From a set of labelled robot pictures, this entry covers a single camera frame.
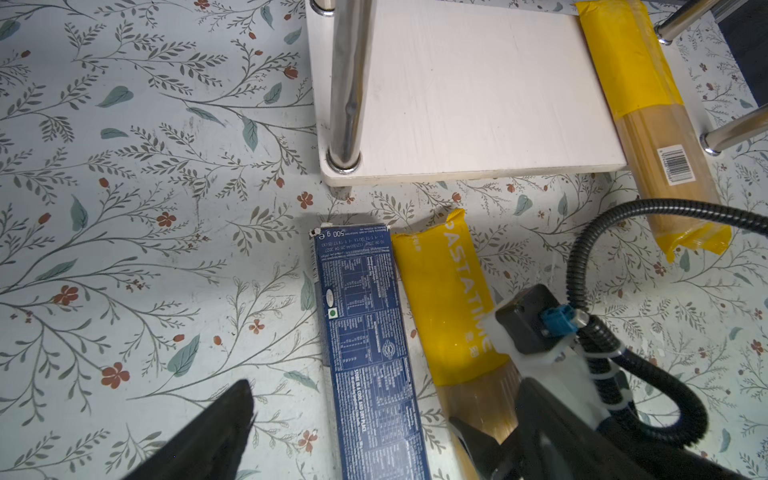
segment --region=floral patterned surface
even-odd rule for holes
[[[574,233],[635,197],[627,172],[331,196],[305,15],[303,0],[0,2],[0,478],[120,478],[243,377],[257,417],[240,478],[336,478],[302,296],[310,228],[414,231],[463,207],[497,300],[540,281],[563,296]],[[710,16],[677,44],[717,124],[753,109]],[[766,153],[763,134],[712,161],[723,202],[768,212]],[[768,475],[765,245],[739,232],[721,257],[668,264],[629,220],[591,273],[594,309],[706,401],[695,451],[753,478]],[[461,478],[409,315],[406,329],[432,476]],[[674,418],[632,386],[645,421]]]

